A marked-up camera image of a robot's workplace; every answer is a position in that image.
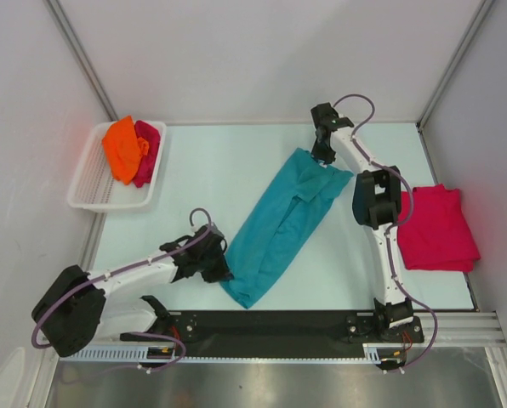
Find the white perforated plastic basket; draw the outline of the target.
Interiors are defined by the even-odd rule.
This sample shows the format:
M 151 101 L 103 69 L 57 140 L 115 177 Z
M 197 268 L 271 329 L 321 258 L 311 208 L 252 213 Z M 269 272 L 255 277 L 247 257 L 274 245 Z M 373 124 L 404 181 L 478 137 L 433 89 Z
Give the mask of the white perforated plastic basket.
M 136 211 L 151 203 L 160 173 L 167 125 L 158 121 L 148 122 L 159 132 L 161 141 L 151 182 L 137 188 L 134 184 L 125 185 L 112 176 L 102 145 L 102 139 L 111 124 L 102 122 L 96 125 L 88 136 L 67 193 L 70 207 L 94 213 L 112 213 Z

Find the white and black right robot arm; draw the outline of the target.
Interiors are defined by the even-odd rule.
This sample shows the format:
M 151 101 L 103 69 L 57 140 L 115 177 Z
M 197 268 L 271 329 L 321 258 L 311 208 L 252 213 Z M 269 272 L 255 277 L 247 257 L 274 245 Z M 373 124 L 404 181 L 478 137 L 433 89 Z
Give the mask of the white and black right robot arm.
M 313 158 L 329 165 L 340 157 L 356 175 L 352 214 L 377 257 L 373 329 L 380 339 L 393 341 L 413 322 L 412 300 L 404 292 L 397 245 L 396 225 L 402 211 L 400 171 L 378 163 L 357 139 L 357 126 L 331 104 L 316 105 L 310 114 L 315 128 Z

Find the teal t shirt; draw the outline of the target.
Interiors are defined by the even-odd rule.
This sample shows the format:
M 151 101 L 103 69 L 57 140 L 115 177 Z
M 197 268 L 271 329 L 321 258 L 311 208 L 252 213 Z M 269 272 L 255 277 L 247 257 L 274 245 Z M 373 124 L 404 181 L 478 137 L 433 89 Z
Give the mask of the teal t shirt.
M 227 248 L 233 274 L 221 284 L 227 294 L 245 309 L 253 307 L 282 277 L 352 177 L 295 150 Z

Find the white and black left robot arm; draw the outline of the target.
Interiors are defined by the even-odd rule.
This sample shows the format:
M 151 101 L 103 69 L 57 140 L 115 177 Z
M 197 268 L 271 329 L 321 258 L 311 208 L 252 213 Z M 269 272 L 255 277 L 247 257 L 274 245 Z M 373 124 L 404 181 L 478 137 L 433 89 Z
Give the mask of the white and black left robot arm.
M 113 271 L 63 269 L 31 312 L 35 348 L 72 356 L 93 340 L 172 341 L 177 331 L 151 290 L 193 275 L 209 283 L 229 281 L 227 241 L 205 224 L 194 235 L 162 244 L 152 255 Z

